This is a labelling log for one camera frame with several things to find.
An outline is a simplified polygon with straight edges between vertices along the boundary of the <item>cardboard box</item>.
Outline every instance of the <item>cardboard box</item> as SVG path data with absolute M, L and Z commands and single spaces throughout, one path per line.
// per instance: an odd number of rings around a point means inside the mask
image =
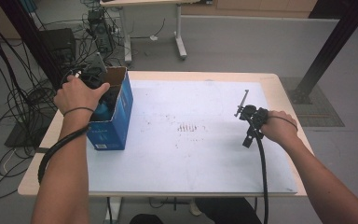
M 91 120 L 87 137 L 97 150 L 123 150 L 126 146 L 133 102 L 127 68 L 107 68 L 103 80 L 111 85 L 108 93 L 118 92 L 117 98 L 114 99 L 116 102 L 113 115 L 109 120 Z

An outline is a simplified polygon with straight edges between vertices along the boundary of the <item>floor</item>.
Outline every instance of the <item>floor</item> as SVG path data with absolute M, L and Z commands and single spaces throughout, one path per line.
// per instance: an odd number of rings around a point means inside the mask
M 39 5 L 42 20 L 46 11 Z M 163 20 L 157 19 L 153 27 L 136 24 L 134 35 L 154 34 Z M 279 77 L 303 77 L 319 52 L 324 41 L 334 29 L 337 21 L 286 20 L 230 17 L 192 17 L 182 20 L 182 38 L 187 58 L 180 59 L 172 35 L 174 21 L 164 21 L 158 41 L 147 38 L 133 39 L 133 63 L 130 70 L 137 71 L 199 71 L 199 72 L 256 72 L 274 73 Z M 22 47 L 15 47 L 22 52 Z M 15 67 L 20 85 L 27 89 L 27 76 L 21 72 L 20 64 L 7 50 L 8 58 Z M 36 63 L 30 64 L 37 78 L 43 78 Z M 0 118 L 7 111 L 8 89 L 0 74 Z M 327 168 L 333 171 L 358 196 L 358 29 L 329 66 L 318 85 L 335 108 L 345 127 L 304 128 L 310 145 Z M 11 168 L 21 161 L 4 146 L 8 134 L 15 124 L 14 119 L 3 119 L 0 123 L 1 169 Z M 21 163 L 16 172 L 26 169 L 29 160 Z M 5 178 L 0 183 L 0 196 L 16 189 L 22 175 Z M 158 206 L 165 199 L 153 199 Z M 188 205 L 172 204 L 152 208 L 144 198 L 123 199 L 119 223 L 130 223 L 140 213 L 158 214 L 164 223 L 212 223 L 204 215 L 194 217 Z M 31 218 L 34 197 L 11 194 L 0 199 L 0 223 L 28 223 Z M 105 198 L 90 199 L 91 223 L 103 223 Z M 263 205 L 259 203 L 257 214 L 263 218 Z M 270 223 L 320 223 L 307 198 L 270 198 Z

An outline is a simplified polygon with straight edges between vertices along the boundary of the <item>desk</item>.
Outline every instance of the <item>desk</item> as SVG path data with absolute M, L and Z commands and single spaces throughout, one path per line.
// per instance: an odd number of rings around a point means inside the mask
M 282 87 L 282 84 L 278 77 L 273 74 L 247 74 L 247 73 L 191 73 L 191 72 L 137 72 L 137 71 L 130 71 L 129 72 L 130 80 L 169 80 L 169 81 L 205 81 L 205 80 L 213 80 L 219 82 L 255 82 L 259 83 L 262 87 L 264 95 L 267 100 L 268 108 L 271 110 L 284 110 L 291 114 L 294 119 L 297 119 L 295 111 L 293 110 L 286 93 Z M 61 113 L 57 113 L 56 117 L 52 121 L 50 127 L 48 128 L 48 132 L 41 143 L 41 147 L 51 147 L 53 144 L 56 143 L 59 132 L 62 125 L 62 115 Z M 298 135 L 304 141 L 304 144 L 310 149 L 310 144 L 303 132 L 301 126 L 298 127 Z M 36 195 L 38 192 L 39 185 L 37 183 L 37 170 L 39 163 L 43 154 L 37 153 L 33 161 L 30 164 L 29 169 L 27 170 L 24 178 L 21 181 L 19 186 L 19 194 L 22 195 Z M 271 194 L 271 196 L 305 196 L 306 192 L 304 190 L 304 186 L 299 178 L 298 172 L 296 167 L 293 165 L 290 158 L 286 155 L 285 156 L 289 162 L 290 170 L 294 175 L 296 181 L 296 194 Z M 89 178 L 92 179 L 93 175 L 89 172 Z M 116 192 L 116 191 L 93 191 L 90 192 L 90 195 L 95 196 L 258 196 L 261 195 L 261 189 L 259 193 L 219 193 L 213 192 L 213 190 L 209 192 L 192 192 L 191 190 L 187 192 L 157 192 L 157 191 L 126 191 L 126 192 Z
M 115 0 L 110 2 L 102 2 L 102 7 L 116 7 L 118 9 L 118 13 L 120 15 L 121 21 L 121 29 L 124 35 L 124 60 L 126 63 L 132 62 L 131 56 L 131 38 L 127 32 L 126 27 L 126 15 L 124 12 L 124 7 L 131 7 L 131 6 L 145 6 L 145 5 L 176 5 L 176 32 L 175 40 L 176 45 L 179 49 L 179 54 L 182 59 L 185 59 L 187 56 L 185 45 L 183 44 L 182 36 L 181 36 L 181 4 L 185 3 L 195 3 L 199 0 Z

